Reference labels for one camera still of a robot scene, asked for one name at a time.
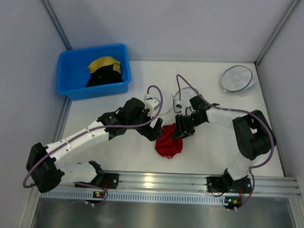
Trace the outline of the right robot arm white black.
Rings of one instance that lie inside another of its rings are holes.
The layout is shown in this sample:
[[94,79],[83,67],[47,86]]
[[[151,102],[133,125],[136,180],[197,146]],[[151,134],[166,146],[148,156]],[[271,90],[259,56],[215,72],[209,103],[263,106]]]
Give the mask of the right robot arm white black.
[[204,123],[218,124],[233,130],[239,152],[220,180],[226,190],[237,189],[247,181],[249,171],[254,168],[254,160],[267,153],[272,155],[277,145],[276,137],[264,114],[258,109],[248,112],[219,107],[216,103],[206,103],[199,95],[189,102],[192,112],[189,115],[181,112],[175,116],[173,140],[192,136],[195,127]]

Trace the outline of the red lace bra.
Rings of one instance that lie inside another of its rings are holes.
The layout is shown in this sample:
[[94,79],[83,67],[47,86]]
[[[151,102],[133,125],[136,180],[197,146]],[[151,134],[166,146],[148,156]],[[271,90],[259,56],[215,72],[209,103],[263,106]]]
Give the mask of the red lace bra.
[[183,149],[183,139],[173,140],[174,129],[176,125],[169,124],[161,128],[161,137],[155,142],[156,152],[165,158],[171,159],[179,154]]

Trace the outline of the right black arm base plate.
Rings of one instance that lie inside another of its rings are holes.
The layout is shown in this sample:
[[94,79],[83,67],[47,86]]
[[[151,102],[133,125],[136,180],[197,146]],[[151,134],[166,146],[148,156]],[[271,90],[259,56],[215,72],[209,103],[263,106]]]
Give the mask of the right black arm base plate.
[[207,191],[214,194],[230,193],[249,194],[252,190],[252,183],[248,177],[239,180],[232,180],[229,176],[209,176],[207,177]]

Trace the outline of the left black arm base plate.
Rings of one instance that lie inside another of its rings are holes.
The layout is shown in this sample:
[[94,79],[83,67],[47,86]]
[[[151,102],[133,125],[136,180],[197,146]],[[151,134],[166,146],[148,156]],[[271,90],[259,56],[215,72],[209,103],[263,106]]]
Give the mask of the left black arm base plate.
[[98,174],[90,183],[82,182],[75,183],[77,188],[94,188],[100,187],[103,189],[116,189],[119,183],[119,174],[102,172]]

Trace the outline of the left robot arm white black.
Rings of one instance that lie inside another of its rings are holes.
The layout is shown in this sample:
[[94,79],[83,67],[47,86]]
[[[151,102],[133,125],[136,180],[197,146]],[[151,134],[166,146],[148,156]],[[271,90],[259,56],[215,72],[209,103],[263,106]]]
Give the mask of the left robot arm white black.
[[125,134],[137,131],[153,142],[161,136],[162,119],[158,117],[162,102],[147,98],[131,98],[116,111],[104,113],[86,128],[71,136],[47,145],[32,146],[26,163],[27,179],[31,187],[46,193],[59,185],[75,184],[76,187],[93,188],[104,181],[104,171],[95,161],[68,164],[70,158],[87,149]]

